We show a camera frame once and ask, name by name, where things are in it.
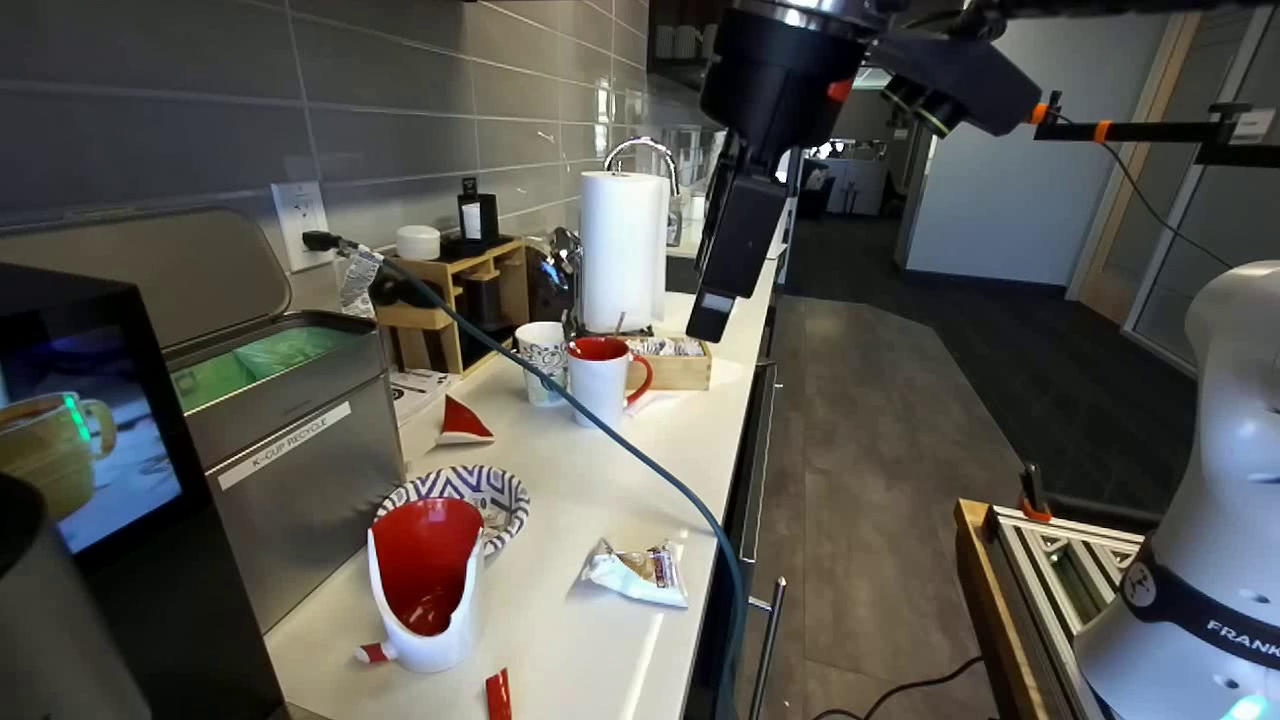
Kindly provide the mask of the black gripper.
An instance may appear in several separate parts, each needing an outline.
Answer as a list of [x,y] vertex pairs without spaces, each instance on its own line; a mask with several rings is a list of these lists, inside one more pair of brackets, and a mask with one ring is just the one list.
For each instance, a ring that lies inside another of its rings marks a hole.
[[865,60],[855,0],[728,0],[701,106],[750,165],[818,145]]

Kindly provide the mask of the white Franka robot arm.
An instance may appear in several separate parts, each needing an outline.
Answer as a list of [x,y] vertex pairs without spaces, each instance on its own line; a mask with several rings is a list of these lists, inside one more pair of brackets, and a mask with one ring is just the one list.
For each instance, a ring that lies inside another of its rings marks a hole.
[[[1042,138],[1109,145],[1117,120],[1074,125],[994,35],[1014,17],[1193,12],[1269,0],[969,0],[914,19],[908,0],[728,0],[701,106],[728,126],[707,182],[697,339],[722,330],[756,288],[787,186],[775,165],[832,136],[850,76],[887,72],[887,101],[930,133],[1018,125]],[[1185,318],[1199,362],[1197,436],[1119,594],[1080,630],[1085,685],[1117,720],[1277,720],[1280,712],[1280,265],[1208,279]]]

